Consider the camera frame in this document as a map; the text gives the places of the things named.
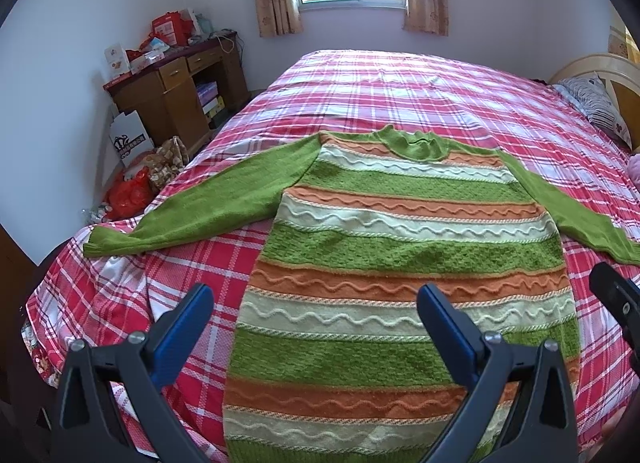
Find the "green orange striped knit sweater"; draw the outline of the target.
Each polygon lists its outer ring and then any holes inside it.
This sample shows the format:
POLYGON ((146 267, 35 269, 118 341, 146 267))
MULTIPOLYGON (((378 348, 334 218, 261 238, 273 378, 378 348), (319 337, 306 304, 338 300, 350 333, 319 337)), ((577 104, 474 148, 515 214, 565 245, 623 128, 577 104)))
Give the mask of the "green orange striped knit sweater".
POLYGON ((169 197, 88 257, 271 230, 236 320, 222 423, 233 462, 413 462, 458 409, 416 311, 434 283, 482 331, 554 339, 579 374, 564 238, 634 265, 639 245, 512 156, 384 127, 319 132, 169 197))

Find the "pink fluffy garment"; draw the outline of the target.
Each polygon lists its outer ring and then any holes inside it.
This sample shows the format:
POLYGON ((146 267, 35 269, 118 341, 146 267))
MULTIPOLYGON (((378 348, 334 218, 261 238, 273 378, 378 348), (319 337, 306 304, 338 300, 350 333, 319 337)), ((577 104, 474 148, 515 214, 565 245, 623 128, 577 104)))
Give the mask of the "pink fluffy garment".
POLYGON ((640 154, 629 157, 627 162, 627 175, 637 190, 640 190, 640 154))

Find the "striped grey pillow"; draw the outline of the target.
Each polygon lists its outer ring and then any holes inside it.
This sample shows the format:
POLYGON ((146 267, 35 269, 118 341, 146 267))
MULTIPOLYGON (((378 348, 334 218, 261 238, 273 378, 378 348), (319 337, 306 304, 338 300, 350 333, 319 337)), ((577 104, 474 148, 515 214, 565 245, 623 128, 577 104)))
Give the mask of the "striped grey pillow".
POLYGON ((630 131, 597 74, 562 79, 552 88, 608 137, 632 148, 630 131))

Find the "red plastic bag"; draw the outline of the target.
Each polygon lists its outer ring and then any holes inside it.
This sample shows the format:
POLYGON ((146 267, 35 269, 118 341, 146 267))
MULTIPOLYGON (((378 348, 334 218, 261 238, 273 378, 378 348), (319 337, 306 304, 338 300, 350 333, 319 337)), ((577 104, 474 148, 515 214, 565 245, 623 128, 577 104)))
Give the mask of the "red plastic bag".
POLYGON ((154 195, 149 168, 141 167, 134 175, 117 179, 106 192, 105 217, 119 220, 137 216, 153 201, 154 195))

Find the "light wooden headboard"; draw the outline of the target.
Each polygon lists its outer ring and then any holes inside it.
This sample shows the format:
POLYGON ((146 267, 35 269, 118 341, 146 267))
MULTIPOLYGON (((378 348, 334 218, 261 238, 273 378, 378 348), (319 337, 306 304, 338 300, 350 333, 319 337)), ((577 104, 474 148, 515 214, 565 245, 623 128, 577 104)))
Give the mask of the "light wooden headboard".
POLYGON ((549 79, 550 84, 570 77, 596 74, 620 111, 629 131, 632 149, 639 149, 639 65, 612 53, 596 53, 576 59, 549 79))

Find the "red plaid bed sheet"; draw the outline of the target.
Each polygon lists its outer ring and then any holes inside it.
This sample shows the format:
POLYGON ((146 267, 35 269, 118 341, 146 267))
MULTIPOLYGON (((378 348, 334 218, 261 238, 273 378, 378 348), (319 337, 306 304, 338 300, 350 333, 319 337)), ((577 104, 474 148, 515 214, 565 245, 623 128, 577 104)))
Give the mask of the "red plaid bed sheet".
MULTIPOLYGON (((553 89, 486 66, 410 53, 306 54, 234 116, 164 195, 318 131, 370 132, 388 125, 499 148, 638 237, 639 193, 627 175, 628 153, 553 89)), ((79 230, 26 304, 20 347, 27 394, 55 390, 72 339, 114 344, 149 327, 192 284, 208 284, 214 314, 168 400, 205 453, 224 461, 222 387, 234 322, 269 228, 256 222, 175 249, 100 259, 82 253, 90 229, 79 230)))

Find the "brown floral bag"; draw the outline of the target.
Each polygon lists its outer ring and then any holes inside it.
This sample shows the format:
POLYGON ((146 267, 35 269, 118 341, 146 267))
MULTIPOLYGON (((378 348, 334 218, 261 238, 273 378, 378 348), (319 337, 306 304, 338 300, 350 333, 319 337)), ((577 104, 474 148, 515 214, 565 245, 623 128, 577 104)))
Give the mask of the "brown floral bag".
POLYGON ((149 169, 149 179, 155 192, 162 191, 189 164, 190 156, 178 136, 166 140, 159 148, 148 154, 143 165, 149 169))

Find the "white paper shopping bag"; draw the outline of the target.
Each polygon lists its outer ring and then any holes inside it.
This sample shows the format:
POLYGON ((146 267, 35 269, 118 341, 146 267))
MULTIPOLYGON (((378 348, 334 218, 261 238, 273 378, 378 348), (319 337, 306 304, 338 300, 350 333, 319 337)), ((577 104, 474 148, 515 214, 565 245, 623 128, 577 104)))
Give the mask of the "white paper shopping bag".
POLYGON ((154 149, 137 111, 118 114, 110 127, 110 139, 122 165, 129 167, 142 153, 154 149))

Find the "brown wooden desk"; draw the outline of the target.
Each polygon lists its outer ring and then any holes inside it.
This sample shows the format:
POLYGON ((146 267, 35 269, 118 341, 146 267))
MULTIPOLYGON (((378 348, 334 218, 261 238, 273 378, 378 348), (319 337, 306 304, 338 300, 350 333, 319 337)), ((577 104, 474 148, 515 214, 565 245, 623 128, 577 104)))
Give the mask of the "brown wooden desk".
POLYGON ((116 108, 136 111, 156 144, 177 136, 190 155, 212 140, 196 87, 214 82, 224 111, 238 113, 250 101, 238 33, 223 30, 199 44, 177 48, 140 73, 103 86, 116 108))

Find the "white card box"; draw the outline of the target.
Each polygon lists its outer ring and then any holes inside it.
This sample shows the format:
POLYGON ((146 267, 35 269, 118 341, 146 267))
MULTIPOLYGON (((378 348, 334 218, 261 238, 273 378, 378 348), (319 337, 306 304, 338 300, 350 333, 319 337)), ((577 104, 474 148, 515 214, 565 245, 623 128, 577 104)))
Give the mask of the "white card box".
POLYGON ((126 50, 121 44, 107 47, 104 50, 104 56, 111 79, 126 75, 130 72, 130 62, 126 50))

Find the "red gift box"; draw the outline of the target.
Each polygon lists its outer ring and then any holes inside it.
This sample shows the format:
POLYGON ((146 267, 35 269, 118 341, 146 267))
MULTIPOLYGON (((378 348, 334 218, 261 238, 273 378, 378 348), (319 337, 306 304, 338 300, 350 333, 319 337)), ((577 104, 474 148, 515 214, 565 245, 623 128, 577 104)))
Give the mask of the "red gift box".
POLYGON ((152 34, 171 47, 184 47, 192 36, 193 23, 177 12, 166 12, 151 23, 152 34))

